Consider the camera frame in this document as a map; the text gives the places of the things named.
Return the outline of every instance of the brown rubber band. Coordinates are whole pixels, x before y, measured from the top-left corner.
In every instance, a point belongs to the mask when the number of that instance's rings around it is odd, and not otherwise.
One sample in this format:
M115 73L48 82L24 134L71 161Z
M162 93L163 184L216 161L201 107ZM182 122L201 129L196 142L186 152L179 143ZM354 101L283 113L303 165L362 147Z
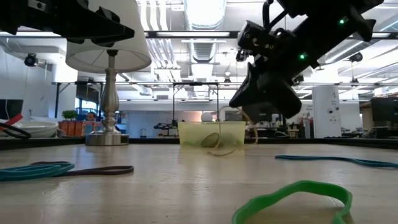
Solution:
M65 162L65 161L34 162L34 163L30 164L30 166L62 164L62 163L69 163L69 162ZM92 169L68 171L64 174L57 175L56 177L69 177L69 176L76 176L76 175L121 175L121 174L128 174L131 172L134 172L134 166L109 166L109 167L99 167L99 168L92 168Z

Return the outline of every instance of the orange box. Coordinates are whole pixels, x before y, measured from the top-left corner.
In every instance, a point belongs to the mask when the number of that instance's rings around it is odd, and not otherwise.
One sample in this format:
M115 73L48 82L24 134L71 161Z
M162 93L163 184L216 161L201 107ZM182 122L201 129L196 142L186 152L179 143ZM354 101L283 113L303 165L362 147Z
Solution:
M74 137L75 136L76 121L67 121L67 123L68 123L67 136L68 137Z
M68 133L68 121L59 121L58 128L61 129L62 131L64 131L65 134L67 134Z
M84 137L93 131L93 122L91 121L76 121L75 136Z

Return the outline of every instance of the computer monitor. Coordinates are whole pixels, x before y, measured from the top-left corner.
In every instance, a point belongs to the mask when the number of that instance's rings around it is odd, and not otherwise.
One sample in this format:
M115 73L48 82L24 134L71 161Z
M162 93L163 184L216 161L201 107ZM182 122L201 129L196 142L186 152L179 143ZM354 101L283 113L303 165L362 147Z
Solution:
M371 99L373 121L398 121L398 98Z
M24 100L0 100L0 119L11 119L22 112Z

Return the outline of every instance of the blue rubber band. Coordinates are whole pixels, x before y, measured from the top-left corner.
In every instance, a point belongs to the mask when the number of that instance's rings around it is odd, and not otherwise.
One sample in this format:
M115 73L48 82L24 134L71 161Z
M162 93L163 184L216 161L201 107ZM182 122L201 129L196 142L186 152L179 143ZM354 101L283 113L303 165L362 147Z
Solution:
M290 155L277 155L275 159L287 159L297 161L314 161L314 160L336 160L336 161L347 161L358 165L367 167L383 167L383 168L398 168L398 164L393 162L383 161L371 161L367 159L353 159L346 157L335 157L335 156L290 156Z
M33 180L54 177L75 168L74 164L31 165L0 169L0 181Z

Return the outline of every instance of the wooden table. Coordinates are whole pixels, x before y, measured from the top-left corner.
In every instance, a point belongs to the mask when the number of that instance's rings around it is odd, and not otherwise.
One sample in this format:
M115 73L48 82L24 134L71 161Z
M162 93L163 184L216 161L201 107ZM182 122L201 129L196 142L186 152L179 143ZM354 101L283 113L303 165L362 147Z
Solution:
M331 145L257 145L227 157L179 145L84 145L0 152L0 167L70 161L77 169L135 166L133 175L0 183L1 224L231 223L250 198L298 180L341 185L354 195L355 223L397 223L398 170L340 161L277 161L276 154L398 161L398 151ZM330 223L342 204L299 193L248 223Z

